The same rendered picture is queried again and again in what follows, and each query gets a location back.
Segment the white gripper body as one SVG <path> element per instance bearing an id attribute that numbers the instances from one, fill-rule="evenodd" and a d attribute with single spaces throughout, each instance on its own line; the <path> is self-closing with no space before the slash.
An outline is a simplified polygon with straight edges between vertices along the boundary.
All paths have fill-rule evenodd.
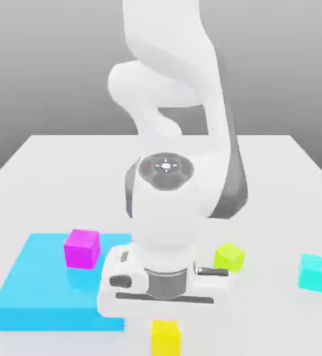
<path id="1" fill-rule="evenodd" d="M 227 280 L 197 280 L 184 295 L 160 301 L 146 293 L 101 282 L 97 310 L 102 316 L 110 318 L 226 323 L 231 319 L 231 283 Z"/>

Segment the small yellow cube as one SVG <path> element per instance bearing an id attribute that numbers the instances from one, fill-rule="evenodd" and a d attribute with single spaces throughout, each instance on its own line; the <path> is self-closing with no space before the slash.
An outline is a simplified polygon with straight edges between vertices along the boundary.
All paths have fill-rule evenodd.
<path id="1" fill-rule="evenodd" d="M 181 346 L 177 321 L 152 321 L 151 356 L 181 356 Z"/>

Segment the small magenta cube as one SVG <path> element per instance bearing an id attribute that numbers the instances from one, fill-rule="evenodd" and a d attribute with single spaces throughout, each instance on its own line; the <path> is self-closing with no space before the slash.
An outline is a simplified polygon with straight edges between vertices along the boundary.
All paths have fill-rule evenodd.
<path id="1" fill-rule="evenodd" d="M 63 247 L 68 268 L 92 270 L 101 252 L 99 232 L 73 229 Z"/>

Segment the small lime green cube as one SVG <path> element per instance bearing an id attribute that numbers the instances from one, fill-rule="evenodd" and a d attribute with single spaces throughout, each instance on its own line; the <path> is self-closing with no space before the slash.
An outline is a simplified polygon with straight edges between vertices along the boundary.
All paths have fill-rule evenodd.
<path id="1" fill-rule="evenodd" d="M 230 272 L 239 272 L 244 263 L 245 252 L 232 243 L 226 243 L 216 249 L 214 267 L 227 269 Z"/>

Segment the small cyan cube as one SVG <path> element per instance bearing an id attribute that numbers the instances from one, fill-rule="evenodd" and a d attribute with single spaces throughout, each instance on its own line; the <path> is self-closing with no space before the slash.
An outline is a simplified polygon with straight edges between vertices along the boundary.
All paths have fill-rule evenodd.
<path id="1" fill-rule="evenodd" d="M 322 293 L 322 257 L 302 254 L 298 267 L 298 287 Z"/>

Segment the large blue box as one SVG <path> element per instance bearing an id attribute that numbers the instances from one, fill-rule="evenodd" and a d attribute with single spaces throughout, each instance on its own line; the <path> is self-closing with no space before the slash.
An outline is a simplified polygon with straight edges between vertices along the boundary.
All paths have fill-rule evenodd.
<path id="1" fill-rule="evenodd" d="M 113 331 L 123 318 L 97 311 L 102 268 L 109 250 L 130 243 L 130 234 L 102 234 L 92 270 L 68 268 L 67 234 L 31 234 L 0 288 L 0 331 Z"/>

